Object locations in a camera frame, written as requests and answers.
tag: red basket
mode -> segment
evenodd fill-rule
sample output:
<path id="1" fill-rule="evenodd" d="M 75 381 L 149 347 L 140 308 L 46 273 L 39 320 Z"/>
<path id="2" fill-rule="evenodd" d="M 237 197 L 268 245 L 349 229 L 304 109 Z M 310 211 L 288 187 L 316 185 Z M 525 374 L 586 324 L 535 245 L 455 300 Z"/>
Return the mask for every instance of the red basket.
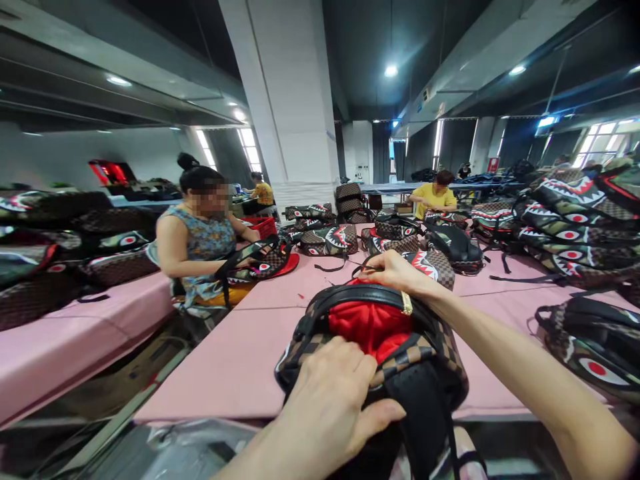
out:
<path id="1" fill-rule="evenodd" d="M 251 230 L 258 230 L 260 234 L 260 240 L 266 239 L 270 235 L 277 235 L 278 230 L 275 228 L 275 220 L 272 217 L 269 218 L 248 218 L 241 219 L 242 221 L 249 222 L 252 226 Z"/>

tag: woman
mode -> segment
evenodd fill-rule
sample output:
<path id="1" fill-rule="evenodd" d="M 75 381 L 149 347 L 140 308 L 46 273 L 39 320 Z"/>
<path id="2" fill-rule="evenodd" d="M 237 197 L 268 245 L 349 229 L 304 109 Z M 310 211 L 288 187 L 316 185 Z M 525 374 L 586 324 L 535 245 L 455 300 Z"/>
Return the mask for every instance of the woman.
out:
<path id="1" fill-rule="evenodd" d="M 222 286 L 213 274 L 234 252 L 236 235 L 244 240 L 260 240 L 229 212 L 229 185 L 209 167 L 180 162 L 186 167 L 180 176 L 183 201 L 168 208 L 156 226 L 160 268 L 170 278 L 179 278 L 187 292 L 185 305 L 224 305 Z M 252 260 L 244 260 L 245 267 Z M 229 289 L 229 302 L 236 306 L 253 284 Z"/>
<path id="2" fill-rule="evenodd" d="M 638 444 L 582 381 L 539 345 L 475 309 L 390 250 L 360 274 L 420 299 L 448 322 L 493 374 L 542 421 L 574 479 L 639 478 Z M 322 480 L 366 441 L 406 416 L 398 402 L 362 405 L 376 360 L 336 337 L 310 356 L 282 412 L 218 480 Z"/>
<path id="3" fill-rule="evenodd" d="M 442 170 L 435 176 L 435 182 L 425 183 L 413 191 L 409 201 L 418 204 L 415 211 L 415 217 L 418 220 L 425 219 L 426 210 L 452 212 L 458 208 L 458 200 L 449 190 L 451 182 L 453 182 L 453 174 L 448 170 Z"/>

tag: curtain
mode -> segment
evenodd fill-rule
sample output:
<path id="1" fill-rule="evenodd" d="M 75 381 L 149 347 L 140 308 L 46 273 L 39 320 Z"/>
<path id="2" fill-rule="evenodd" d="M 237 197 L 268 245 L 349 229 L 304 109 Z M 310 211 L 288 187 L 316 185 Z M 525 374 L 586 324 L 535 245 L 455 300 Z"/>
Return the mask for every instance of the curtain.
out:
<path id="1" fill-rule="evenodd" d="M 547 144 L 547 137 L 536 137 L 533 140 L 531 152 L 529 153 L 529 162 L 532 165 L 538 165 L 542 161 L 542 154 Z"/>
<path id="2" fill-rule="evenodd" d="M 437 122 L 431 122 L 412 137 L 409 137 L 409 151 L 405 158 L 405 176 L 407 182 L 411 180 L 411 174 L 433 166 L 433 146 L 435 143 L 435 130 Z"/>
<path id="3" fill-rule="evenodd" d="M 462 164 L 469 162 L 477 119 L 442 122 L 440 166 L 456 175 Z"/>
<path id="4" fill-rule="evenodd" d="M 405 142 L 393 142 L 393 156 L 395 157 L 395 176 L 398 180 L 405 179 Z"/>
<path id="5" fill-rule="evenodd" d="M 540 118 L 509 119 L 500 149 L 500 168 L 512 166 L 518 160 L 526 159 Z"/>
<path id="6" fill-rule="evenodd" d="M 554 160 L 560 155 L 571 156 L 575 149 L 575 144 L 578 143 L 581 130 L 570 130 L 562 133 L 554 133 L 549 140 L 549 145 L 545 152 L 545 156 L 542 158 L 542 165 L 552 165 Z"/>
<path id="7" fill-rule="evenodd" d="M 229 183 L 239 183 L 243 188 L 253 188 L 251 170 L 236 129 L 207 130 L 209 144 L 218 172 Z"/>
<path id="8" fill-rule="evenodd" d="M 338 170 L 341 177 L 347 176 L 347 169 L 345 168 L 345 139 L 342 136 L 342 123 L 336 123 L 335 125 L 335 148 L 338 152 Z"/>
<path id="9" fill-rule="evenodd" d="M 391 160 L 389 158 L 389 138 L 391 122 L 373 124 L 373 182 L 389 183 Z"/>

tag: shark teeth graphic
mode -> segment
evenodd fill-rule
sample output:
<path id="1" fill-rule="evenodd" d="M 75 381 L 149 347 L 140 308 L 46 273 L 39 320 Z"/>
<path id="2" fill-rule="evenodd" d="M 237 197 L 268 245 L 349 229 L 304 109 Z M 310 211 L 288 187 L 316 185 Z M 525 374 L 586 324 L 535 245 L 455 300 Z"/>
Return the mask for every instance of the shark teeth graphic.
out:
<path id="1" fill-rule="evenodd" d="M 347 226 L 344 227 L 335 227 L 329 230 L 326 239 L 329 240 L 329 243 L 339 248 L 348 248 L 349 244 L 347 242 L 347 236 L 345 234 L 345 230 Z"/>

